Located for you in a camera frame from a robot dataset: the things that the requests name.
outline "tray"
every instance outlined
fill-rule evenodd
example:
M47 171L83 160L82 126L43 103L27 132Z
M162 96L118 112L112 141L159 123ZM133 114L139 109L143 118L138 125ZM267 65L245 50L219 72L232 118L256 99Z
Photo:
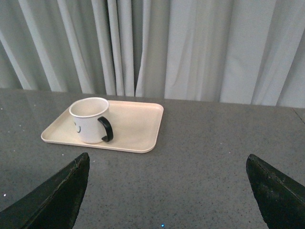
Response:
M147 153L156 145L164 108L159 104L109 100L114 138L106 143L87 144L79 139L67 108L41 134L48 143Z

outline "black mug handle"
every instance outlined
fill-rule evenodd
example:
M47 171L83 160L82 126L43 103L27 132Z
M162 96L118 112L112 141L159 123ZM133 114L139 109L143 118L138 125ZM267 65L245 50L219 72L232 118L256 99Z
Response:
M99 117L97 120L105 127L105 130L106 130L107 135L102 137L102 140L104 142L109 142L109 141L113 140L112 127L110 125L110 122L107 120L107 118L102 116L102 117Z

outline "white mug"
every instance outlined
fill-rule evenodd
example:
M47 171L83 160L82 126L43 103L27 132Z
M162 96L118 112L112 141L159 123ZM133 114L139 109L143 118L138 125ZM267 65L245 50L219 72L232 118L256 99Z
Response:
M69 108L81 141L96 144L113 139L109 122L109 102L99 97L81 99Z

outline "table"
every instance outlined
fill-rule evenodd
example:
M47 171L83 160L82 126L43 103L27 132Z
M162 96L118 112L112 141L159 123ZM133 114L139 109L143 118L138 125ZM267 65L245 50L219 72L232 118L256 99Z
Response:
M41 140L70 104L90 96L161 104L155 148L135 154ZM89 153L74 229L267 229L245 170L251 153L305 185L305 109L0 89L0 127L0 211Z

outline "curtain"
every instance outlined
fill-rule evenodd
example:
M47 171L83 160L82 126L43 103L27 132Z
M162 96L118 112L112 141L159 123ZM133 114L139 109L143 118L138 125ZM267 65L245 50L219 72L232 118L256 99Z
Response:
M305 108L305 0L2 0L0 87Z

